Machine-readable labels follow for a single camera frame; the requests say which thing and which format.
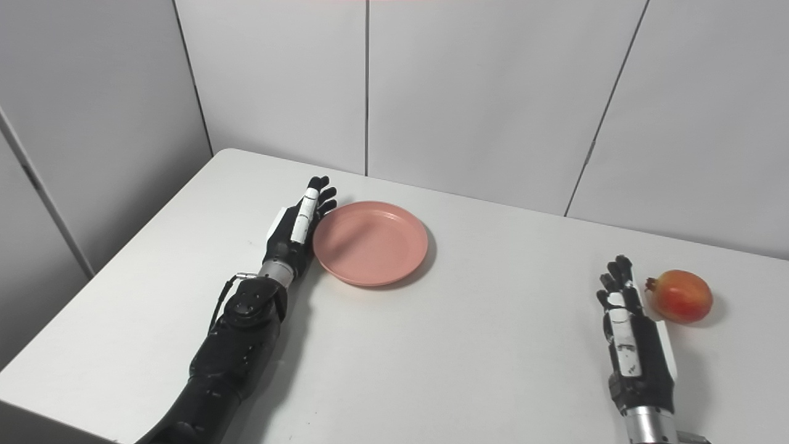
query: cable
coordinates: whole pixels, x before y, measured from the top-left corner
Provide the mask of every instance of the cable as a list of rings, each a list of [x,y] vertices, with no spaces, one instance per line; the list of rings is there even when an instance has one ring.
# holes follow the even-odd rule
[[[225,302],[225,298],[227,297],[227,292],[233,287],[233,282],[238,279],[238,276],[233,276],[225,283],[225,287],[222,289],[222,292],[219,293],[219,299],[216,301],[216,308],[214,309],[214,315],[211,316],[211,324],[208,325],[208,332],[211,332],[211,329],[214,328],[216,324],[216,317],[219,315],[219,308],[222,306],[222,303]]]

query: white table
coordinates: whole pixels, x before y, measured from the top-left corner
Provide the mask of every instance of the white table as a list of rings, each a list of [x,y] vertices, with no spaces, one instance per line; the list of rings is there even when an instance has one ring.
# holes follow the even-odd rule
[[[313,264],[226,442],[624,444],[595,298],[617,254],[641,280],[688,269],[716,294],[701,325],[669,326],[679,428],[715,444],[783,436],[789,262],[230,149],[0,374],[0,399],[134,442],[183,388],[225,280],[258,270],[270,222],[322,174],[341,204],[420,217],[431,253],[383,290]]]

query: pink plate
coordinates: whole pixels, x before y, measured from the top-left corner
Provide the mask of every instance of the pink plate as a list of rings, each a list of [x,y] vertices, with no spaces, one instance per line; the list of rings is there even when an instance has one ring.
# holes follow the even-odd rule
[[[338,279],[362,287],[391,284],[428,253],[428,233],[413,214],[386,202],[344,205],[320,221],[315,257]]]

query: red fruit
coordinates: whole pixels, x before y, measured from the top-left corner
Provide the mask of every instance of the red fruit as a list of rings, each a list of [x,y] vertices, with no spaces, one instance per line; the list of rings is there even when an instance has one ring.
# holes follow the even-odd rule
[[[712,309],[712,292],[703,279],[678,269],[646,280],[652,308],[666,319],[687,324],[703,319]]]

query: robotic arm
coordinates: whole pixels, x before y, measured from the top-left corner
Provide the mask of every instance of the robotic arm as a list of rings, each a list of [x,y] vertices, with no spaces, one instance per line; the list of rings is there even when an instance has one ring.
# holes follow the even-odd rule
[[[603,306],[603,331],[614,372],[608,379],[611,399],[625,420],[631,444],[709,444],[706,438],[677,432],[674,425],[674,353],[664,322],[644,313],[624,256],[608,263],[597,292]]]
[[[257,274],[228,280],[208,335],[189,366],[189,380],[162,420],[137,444],[219,444],[241,402],[254,392],[274,351],[288,306],[288,287],[307,269],[312,233],[337,206],[328,177],[313,177],[268,239]],[[228,291],[240,279],[217,319]]]

